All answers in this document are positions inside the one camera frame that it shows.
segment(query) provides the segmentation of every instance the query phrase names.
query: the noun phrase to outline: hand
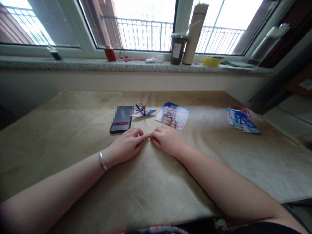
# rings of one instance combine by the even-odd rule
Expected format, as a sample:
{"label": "hand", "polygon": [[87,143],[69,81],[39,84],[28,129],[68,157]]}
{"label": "hand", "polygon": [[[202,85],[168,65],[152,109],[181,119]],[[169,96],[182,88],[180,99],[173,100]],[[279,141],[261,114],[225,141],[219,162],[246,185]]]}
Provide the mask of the hand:
{"label": "hand", "polygon": [[103,150],[103,159],[109,169],[134,157],[143,147],[143,140],[149,134],[143,134],[139,128],[130,128]]}
{"label": "hand", "polygon": [[150,138],[158,149],[175,158],[181,154],[186,145],[176,130],[165,126],[156,128]]}

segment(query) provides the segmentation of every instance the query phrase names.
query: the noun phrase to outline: brown jar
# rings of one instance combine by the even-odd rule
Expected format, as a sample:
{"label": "brown jar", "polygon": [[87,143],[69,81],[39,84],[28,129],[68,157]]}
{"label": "brown jar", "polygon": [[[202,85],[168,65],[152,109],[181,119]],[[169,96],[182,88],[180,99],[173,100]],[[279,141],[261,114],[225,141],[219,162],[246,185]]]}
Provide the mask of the brown jar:
{"label": "brown jar", "polygon": [[182,55],[186,42],[188,41],[188,35],[181,33],[171,34],[172,47],[171,47],[171,64],[180,65]]}

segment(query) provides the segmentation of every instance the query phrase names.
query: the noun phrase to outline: paper tube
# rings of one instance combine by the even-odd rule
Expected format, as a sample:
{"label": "paper tube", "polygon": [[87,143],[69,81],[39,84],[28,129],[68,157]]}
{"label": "paper tube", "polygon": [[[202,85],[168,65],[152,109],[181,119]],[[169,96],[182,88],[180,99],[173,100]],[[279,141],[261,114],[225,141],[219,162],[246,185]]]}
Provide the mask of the paper tube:
{"label": "paper tube", "polygon": [[194,7],[191,25],[195,23],[196,24],[189,29],[189,41],[186,44],[185,53],[182,60],[183,64],[191,65],[193,62],[195,50],[201,35],[201,30],[205,21],[208,6],[208,4],[197,4]]}

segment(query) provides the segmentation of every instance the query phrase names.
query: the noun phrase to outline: red can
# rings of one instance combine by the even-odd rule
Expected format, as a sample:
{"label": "red can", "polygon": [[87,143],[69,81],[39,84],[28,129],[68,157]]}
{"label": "red can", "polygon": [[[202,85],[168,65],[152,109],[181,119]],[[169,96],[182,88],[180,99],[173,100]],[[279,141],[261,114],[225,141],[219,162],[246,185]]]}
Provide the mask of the red can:
{"label": "red can", "polygon": [[115,62],[116,61],[116,56],[115,56],[113,47],[111,47],[111,45],[105,45],[105,49],[104,50],[105,50],[105,54],[106,54],[107,60],[109,62]]}

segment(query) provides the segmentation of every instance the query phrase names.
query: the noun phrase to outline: smartphone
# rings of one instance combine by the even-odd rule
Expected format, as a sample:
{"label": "smartphone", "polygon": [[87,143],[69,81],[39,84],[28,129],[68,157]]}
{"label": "smartphone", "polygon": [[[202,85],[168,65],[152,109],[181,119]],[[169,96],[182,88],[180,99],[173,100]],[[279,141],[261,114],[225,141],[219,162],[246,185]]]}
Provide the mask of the smartphone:
{"label": "smartphone", "polygon": [[123,133],[131,126],[133,106],[118,106],[110,133]]}

